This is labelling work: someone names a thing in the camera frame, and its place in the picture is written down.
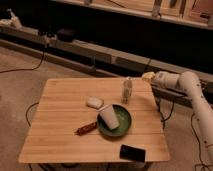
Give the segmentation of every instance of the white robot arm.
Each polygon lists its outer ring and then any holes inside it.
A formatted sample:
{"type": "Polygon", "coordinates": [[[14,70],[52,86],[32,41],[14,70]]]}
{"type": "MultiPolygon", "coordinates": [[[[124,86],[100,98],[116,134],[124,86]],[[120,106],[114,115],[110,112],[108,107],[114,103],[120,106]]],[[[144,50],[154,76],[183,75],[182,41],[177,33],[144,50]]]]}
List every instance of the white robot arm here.
{"type": "Polygon", "coordinates": [[[202,93],[198,76],[190,71],[172,74],[164,71],[152,73],[151,84],[162,88],[185,92],[191,100],[193,111],[198,119],[203,141],[213,163],[213,110],[202,93]]]}

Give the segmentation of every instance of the smartphone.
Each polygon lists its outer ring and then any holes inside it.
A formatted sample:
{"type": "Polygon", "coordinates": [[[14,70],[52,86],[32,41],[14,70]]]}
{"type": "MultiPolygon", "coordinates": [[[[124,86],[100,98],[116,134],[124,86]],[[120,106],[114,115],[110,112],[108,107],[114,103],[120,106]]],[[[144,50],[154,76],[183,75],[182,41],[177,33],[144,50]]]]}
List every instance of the smartphone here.
{"type": "Polygon", "coordinates": [[[144,149],[139,149],[128,145],[121,145],[120,158],[145,162],[146,151],[144,149]]]}

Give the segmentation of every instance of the green plate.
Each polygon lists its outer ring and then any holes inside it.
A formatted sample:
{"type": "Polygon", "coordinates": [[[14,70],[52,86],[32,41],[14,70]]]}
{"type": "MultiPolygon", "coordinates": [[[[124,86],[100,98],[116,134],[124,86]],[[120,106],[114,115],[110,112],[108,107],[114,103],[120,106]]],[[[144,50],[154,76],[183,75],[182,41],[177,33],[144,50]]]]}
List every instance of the green plate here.
{"type": "Polygon", "coordinates": [[[118,121],[120,124],[119,127],[110,130],[103,119],[98,115],[98,128],[103,135],[107,135],[110,137],[120,137],[127,133],[131,126],[132,119],[129,112],[124,107],[120,105],[113,105],[113,108],[118,117],[118,121]]]}

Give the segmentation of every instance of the small bottle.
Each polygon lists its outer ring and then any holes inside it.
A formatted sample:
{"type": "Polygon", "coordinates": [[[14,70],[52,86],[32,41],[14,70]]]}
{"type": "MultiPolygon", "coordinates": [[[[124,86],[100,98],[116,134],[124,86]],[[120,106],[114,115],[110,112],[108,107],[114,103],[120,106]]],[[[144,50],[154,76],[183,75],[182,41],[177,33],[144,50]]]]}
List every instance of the small bottle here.
{"type": "Polygon", "coordinates": [[[126,80],[123,82],[121,102],[128,103],[131,94],[132,94],[132,78],[127,77],[126,80]]]}
{"type": "Polygon", "coordinates": [[[12,24],[12,26],[14,26],[17,29],[22,28],[22,24],[21,24],[19,18],[12,12],[11,9],[8,9],[8,11],[10,12],[10,15],[11,15],[11,24],[12,24]]]}

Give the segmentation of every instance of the wall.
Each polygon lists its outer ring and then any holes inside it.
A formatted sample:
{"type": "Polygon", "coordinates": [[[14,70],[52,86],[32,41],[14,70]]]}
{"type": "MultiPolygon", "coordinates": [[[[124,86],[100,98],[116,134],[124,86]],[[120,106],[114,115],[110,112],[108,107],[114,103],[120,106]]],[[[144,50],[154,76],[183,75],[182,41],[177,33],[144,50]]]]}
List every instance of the wall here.
{"type": "Polygon", "coordinates": [[[213,31],[109,13],[48,0],[1,0],[25,26],[76,38],[213,74],[213,31]]]}

